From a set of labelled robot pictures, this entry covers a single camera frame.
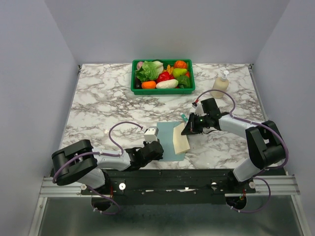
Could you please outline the blue-grey envelope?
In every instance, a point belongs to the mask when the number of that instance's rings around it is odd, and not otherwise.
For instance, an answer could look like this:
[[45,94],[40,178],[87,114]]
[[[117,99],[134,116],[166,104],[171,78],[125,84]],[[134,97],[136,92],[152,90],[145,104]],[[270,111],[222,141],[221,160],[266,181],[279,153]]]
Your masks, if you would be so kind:
[[179,121],[175,122],[158,122],[157,138],[164,150],[162,159],[159,162],[174,162],[183,161],[185,154],[176,154],[173,145],[173,129],[180,124]]

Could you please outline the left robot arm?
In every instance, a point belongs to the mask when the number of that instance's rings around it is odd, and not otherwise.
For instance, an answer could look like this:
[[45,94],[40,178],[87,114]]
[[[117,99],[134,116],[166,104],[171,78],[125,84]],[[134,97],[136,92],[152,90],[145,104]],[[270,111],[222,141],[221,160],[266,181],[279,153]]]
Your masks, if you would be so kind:
[[79,182],[98,194],[109,189],[106,169],[137,171],[153,160],[161,160],[164,150],[159,141],[144,142],[143,147],[127,148],[123,153],[94,148],[90,140],[80,140],[52,154],[53,183],[65,186]]

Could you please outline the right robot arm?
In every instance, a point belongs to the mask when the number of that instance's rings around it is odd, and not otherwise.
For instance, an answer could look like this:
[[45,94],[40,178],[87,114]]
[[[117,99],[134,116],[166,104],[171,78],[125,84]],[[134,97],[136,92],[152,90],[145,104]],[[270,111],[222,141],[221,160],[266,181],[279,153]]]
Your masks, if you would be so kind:
[[189,119],[181,135],[196,135],[203,133],[204,128],[214,128],[219,131],[233,133],[247,140],[249,159],[231,171],[226,181],[227,189],[233,193],[244,187],[244,181],[251,179],[271,165],[288,161],[288,149],[272,121],[253,122],[233,117],[228,112],[221,112],[214,98],[201,101],[200,115],[190,113]]

